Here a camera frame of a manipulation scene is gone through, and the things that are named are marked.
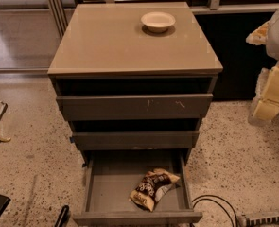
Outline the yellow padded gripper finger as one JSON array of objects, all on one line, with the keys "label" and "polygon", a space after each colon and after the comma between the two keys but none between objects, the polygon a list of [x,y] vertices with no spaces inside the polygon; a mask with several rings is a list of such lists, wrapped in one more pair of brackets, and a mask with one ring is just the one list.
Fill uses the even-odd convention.
[{"label": "yellow padded gripper finger", "polygon": [[279,114],[279,62],[271,69],[263,68],[258,76],[252,117],[272,121]]},{"label": "yellow padded gripper finger", "polygon": [[265,45],[267,43],[268,27],[269,21],[250,33],[246,42],[253,45]]}]

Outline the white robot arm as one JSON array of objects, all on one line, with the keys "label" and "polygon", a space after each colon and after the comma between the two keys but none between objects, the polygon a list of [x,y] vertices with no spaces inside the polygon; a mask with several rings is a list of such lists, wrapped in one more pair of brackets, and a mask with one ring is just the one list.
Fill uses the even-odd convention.
[{"label": "white robot arm", "polygon": [[271,70],[259,75],[252,111],[253,118],[272,121],[279,114],[279,9],[266,23],[250,33],[246,42],[264,45],[267,55],[277,60]]}]

